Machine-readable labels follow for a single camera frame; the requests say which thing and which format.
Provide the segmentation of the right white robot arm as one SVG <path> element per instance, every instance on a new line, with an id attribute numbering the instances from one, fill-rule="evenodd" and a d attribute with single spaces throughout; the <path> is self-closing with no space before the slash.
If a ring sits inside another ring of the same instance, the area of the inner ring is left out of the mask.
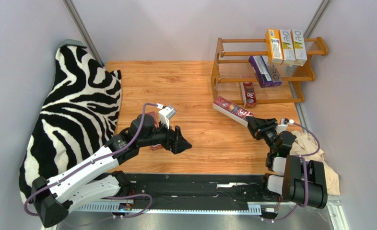
<path id="1" fill-rule="evenodd" d="M 297 126 L 292 119 L 262 119 L 246 116 L 247 128 L 256 140 L 264 140 L 269 147 L 265 174 L 265 188 L 279 194 L 285 201 L 302 207 L 323 209 L 328 201 L 324 163 L 306 160 L 307 154 L 291 154 L 297 137 L 287 131 L 288 125 Z"/>

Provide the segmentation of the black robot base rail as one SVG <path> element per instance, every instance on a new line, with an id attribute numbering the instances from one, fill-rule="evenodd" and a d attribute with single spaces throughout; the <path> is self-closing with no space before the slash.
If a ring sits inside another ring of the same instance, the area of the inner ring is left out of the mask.
<path id="1" fill-rule="evenodd" d="M 279 195 L 264 188 L 259 174 L 128 173 L 130 200 L 102 199 L 78 211 L 113 214 L 146 213 L 261 215 L 278 213 Z"/>

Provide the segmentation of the red 3D toothpaste box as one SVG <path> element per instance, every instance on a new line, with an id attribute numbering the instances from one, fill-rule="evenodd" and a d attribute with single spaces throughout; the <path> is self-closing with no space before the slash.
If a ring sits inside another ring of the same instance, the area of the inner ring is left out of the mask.
<path id="1" fill-rule="evenodd" d="M 225 116 L 235 120 L 236 122 L 247 126 L 248 121 L 246 116 L 254 117 L 254 113 L 242 108 L 241 106 L 233 103 L 232 101 L 218 96 L 212 104 L 213 108 Z"/>
<path id="2" fill-rule="evenodd" d="M 240 89 L 242 92 L 243 104 L 247 108 L 254 108 L 257 105 L 253 83 L 241 82 Z"/>

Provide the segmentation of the silver yellow R.O.C.S. toothpaste box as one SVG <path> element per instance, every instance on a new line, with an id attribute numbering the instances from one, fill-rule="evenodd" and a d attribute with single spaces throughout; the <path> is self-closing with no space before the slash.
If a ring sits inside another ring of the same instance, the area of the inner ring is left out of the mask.
<path id="1" fill-rule="evenodd" d="M 295 59 L 295 51 L 293 46 L 293 41 L 291 38 L 291 31 L 290 30 L 284 30 L 280 29 L 280 41 L 281 41 L 281 48 L 282 48 L 282 54 L 283 54 L 283 66 L 292 66 Z"/>

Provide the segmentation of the purple white R.O.C.S. toothpaste box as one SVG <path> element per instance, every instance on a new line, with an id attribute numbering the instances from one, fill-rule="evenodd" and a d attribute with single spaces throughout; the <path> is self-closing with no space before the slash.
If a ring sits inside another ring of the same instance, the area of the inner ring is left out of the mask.
<path id="1" fill-rule="evenodd" d="M 268 68 L 268 71 L 270 73 L 270 77 L 272 79 L 272 87 L 281 86 L 283 83 L 282 77 L 279 73 L 279 70 L 273 65 L 268 62 L 268 57 L 263 56 L 263 60 L 265 61 L 265 64 Z"/>

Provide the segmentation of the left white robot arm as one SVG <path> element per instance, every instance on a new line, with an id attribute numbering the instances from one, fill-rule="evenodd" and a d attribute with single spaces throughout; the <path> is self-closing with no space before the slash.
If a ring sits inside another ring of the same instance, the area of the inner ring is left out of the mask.
<path id="1" fill-rule="evenodd" d="M 34 215 L 49 228 L 62 222 L 77 208 L 96 200 L 134 198 L 129 194 L 130 183 L 122 171 L 100 180 L 97 177 L 136 157 L 142 147 L 161 145 L 173 154 L 192 148 L 179 126 L 171 128 L 169 118 L 165 115 L 159 126 L 155 126 L 152 116 L 141 114 L 81 163 L 48 179 L 36 178 L 28 199 L 36 210 Z"/>

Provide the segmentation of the small red toothpaste box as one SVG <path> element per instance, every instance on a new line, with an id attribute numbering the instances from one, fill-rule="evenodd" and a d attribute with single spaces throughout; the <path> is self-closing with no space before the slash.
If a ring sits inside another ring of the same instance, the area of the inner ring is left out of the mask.
<path id="1" fill-rule="evenodd" d="M 156 117 L 155 112 L 154 111 L 149 112 L 148 115 L 150 115 L 150 116 L 153 117 L 153 119 L 154 119 L 154 125 L 155 125 L 156 128 L 158 128 L 159 127 L 159 123 L 157 121 L 157 117 Z M 162 146 L 161 146 L 161 144 L 157 144 L 157 145 L 151 145 L 150 148 L 151 148 L 152 151 L 155 151 L 155 150 L 161 149 Z"/>

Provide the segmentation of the orange white R.O.C.S. toothpaste box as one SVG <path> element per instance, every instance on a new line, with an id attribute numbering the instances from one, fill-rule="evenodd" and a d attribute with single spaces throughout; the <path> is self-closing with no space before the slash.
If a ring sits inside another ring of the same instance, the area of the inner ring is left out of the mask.
<path id="1" fill-rule="evenodd" d="M 297 66 L 303 66 L 307 61 L 306 46 L 303 32 L 301 30 L 292 29 L 291 35 L 295 52 L 294 64 Z"/>

